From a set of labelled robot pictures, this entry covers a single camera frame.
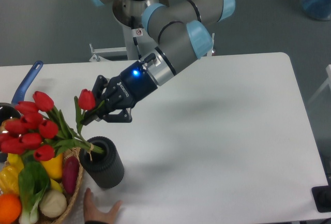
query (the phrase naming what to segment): black cable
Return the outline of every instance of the black cable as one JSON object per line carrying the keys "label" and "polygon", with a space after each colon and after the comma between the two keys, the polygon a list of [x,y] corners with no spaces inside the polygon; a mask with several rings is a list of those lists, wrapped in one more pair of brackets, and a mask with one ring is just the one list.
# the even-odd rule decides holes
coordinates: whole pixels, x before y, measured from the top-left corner
{"label": "black cable", "polygon": [[325,219],[324,221],[322,221],[320,224],[327,224],[329,222],[329,220],[331,220],[331,218]]}

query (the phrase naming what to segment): orange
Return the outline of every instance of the orange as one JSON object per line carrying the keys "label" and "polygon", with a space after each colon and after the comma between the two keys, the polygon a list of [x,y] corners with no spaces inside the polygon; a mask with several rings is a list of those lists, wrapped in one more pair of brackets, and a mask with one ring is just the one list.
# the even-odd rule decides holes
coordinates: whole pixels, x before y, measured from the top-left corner
{"label": "orange", "polygon": [[22,205],[20,199],[14,194],[0,196],[0,224],[10,224],[20,216]]}

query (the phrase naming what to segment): bok choy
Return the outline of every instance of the bok choy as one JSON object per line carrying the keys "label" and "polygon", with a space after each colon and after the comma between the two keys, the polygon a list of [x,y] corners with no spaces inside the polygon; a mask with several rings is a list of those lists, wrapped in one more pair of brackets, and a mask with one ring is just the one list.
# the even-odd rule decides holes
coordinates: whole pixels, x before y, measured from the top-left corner
{"label": "bok choy", "polygon": [[19,174],[19,189],[22,202],[20,224],[34,224],[39,219],[38,204],[50,186],[44,167],[38,162],[29,162]]}

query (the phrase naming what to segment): printed logo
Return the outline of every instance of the printed logo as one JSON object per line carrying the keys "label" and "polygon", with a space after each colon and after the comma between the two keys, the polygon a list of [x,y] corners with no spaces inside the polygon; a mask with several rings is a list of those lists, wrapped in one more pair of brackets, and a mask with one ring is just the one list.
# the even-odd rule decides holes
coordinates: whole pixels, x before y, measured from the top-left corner
{"label": "printed logo", "polygon": [[126,91],[124,86],[122,85],[122,82],[117,83],[117,85],[122,89],[123,93],[126,95],[126,97],[129,97],[129,93]]}

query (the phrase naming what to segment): blue led light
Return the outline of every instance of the blue led light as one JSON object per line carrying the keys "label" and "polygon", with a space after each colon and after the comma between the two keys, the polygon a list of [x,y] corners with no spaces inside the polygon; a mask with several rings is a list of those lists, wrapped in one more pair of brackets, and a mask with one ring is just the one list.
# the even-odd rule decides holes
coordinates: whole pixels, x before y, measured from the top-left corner
{"label": "blue led light", "polygon": [[132,71],[132,74],[133,74],[133,76],[135,76],[135,77],[139,77],[139,76],[140,76],[140,72],[137,71],[137,70],[133,70],[133,71]]}

